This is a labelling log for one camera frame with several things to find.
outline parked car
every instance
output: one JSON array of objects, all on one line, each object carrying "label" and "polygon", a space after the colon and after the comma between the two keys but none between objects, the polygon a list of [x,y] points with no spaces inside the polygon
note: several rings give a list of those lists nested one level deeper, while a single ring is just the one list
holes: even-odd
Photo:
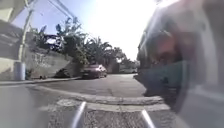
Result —
[{"label": "parked car", "polygon": [[137,73],[137,68],[125,68],[125,69],[121,69],[120,72],[123,72],[123,73]]},{"label": "parked car", "polygon": [[86,77],[92,77],[92,78],[107,77],[107,70],[101,64],[88,65],[85,66],[82,70],[82,78]]}]

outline curb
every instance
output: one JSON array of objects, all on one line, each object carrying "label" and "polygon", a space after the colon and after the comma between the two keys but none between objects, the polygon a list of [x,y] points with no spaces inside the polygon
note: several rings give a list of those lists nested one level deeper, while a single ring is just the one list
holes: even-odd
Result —
[{"label": "curb", "polygon": [[97,96],[89,94],[81,94],[75,92],[67,92],[57,89],[51,89],[43,86],[29,86],[27,88],[39,90],[47,93],[56,93],[68,98],[72,98],[79,101],[86,101],[90,103],[108,104],[108,105],[155,105],[164,104],[164,100],[160,96],[153,97],[133,97],[133,98],[123,98],[123,97],[112,97],[112,96]]},{"label": "curb", "polygon": [[4,85],[38,84],[38,83],[50,83],[50,82],[70,81],[70,80],[76,80],[77,78],[79,78],[79,77],[66,78],[66,79],[32,80],[32,81],[3,81],[3,82],[0,82],[0,86],[4,86]]}]

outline asphalt road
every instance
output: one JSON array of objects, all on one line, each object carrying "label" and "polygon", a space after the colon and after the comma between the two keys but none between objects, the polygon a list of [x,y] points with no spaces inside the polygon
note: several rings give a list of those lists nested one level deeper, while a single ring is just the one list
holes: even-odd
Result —
[{"label": "asphalt road", "polygon": [[77,79],[39,85],[92,95],[142,97],[146,92],[146,88],[133,77],[134,75],[135,74],[108,75],[106,78],[100,79]]},{"label": "asphalt road", "polygon": [[[73,91],[71,89],[76,85],[72,83],[85,83],[81,85],[86,88],[90,88],[91,85],[94,85],[91,88],[100,88],[105,85],[104,89],[106,90],[110,87],[117,96],[120,96],[122,92],[125,92],[123,96],[141,96],[144,87],[132,77],[131,75],[109,76],[95,80],[61,82],[61,85],[59,83],[58,85],[50,84],[50,87],[70,87],[67,90]],[[135,86],[139,88],[136,92],[133,90],[132,93],[128,93],[129,91],[126,90],[129,86],[133,89]],[[95,94],[108,95],[106,91],[98,92]],[[68,128],[77,106],[80,104],[80,101],[75,101],[70,97],[34,90],[24,85],[0,86],[0,101],[0,127],[4,128]],[[192,93],[189,93],[185,99],[179,99],[179,101],[183,101],[183,105],[177,114],[170,110],[149,111],[157,128],[223,128],[223,101]],[[144,125],[139,113],[139,111],[127,112],[122,109],[115,112],[111,110],[111,106],[108,106],[107,110],[87,108],[84,128],[142,128]],[[179,127],[173,126],[173,123],[176,123],[174,120],[177,119],[175,115],[184,122]]]},{"label": "asphalt road", "polygon": [[[58,94],[26,88],[0,87],[0,127],[3,128],[69,128],[80,101]],[[158,128],[170,127],[173,113],[150,111]],[[88,108],[84,128],[142,128],[140,112],[103,111]]]}]

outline red car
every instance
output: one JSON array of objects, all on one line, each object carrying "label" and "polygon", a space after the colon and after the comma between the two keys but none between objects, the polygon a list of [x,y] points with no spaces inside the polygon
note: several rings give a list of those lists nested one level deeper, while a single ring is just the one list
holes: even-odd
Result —
[{"label": "red car", "polygon": [[82,78],[86,77],[91,78],[107,77],[107,70],[101,64],[88,65],[85,66],[82,70]]}]

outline utility pole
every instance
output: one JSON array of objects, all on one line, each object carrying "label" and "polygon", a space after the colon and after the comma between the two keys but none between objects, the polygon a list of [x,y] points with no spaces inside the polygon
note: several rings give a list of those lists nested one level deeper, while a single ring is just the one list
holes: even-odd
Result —
[{"label": "utility pole", "polygon": [[24,62],[24,55],[25,55],[25,43],[26,43],[26,33],[27,33],[27,30],[29,28],[29,25],[30,25],[30,21],[31,21],[31,17],[32,17],[32,14],[34,12],[33,10],[33,7],[34,7],[34,4],[35,2],[33,3],[33,6],[30,7],[30,5],[28,5],[28,1],[27,0],[24,0],[25,2],[25,5],[26,7],[28,8],[29,10],[29,13],[28,13],[28,16],[26,18],[26,21],[25,21],[25,25],[24,25],[24,28],[23,28],[23,34],[21,36],[21,44],[19,46],[19,54],[18,54],[18,61],[16,61],[14,63],[14,80],[25,80],[25,77],[26,77],[26,65],[25,65],[25,62]]}]

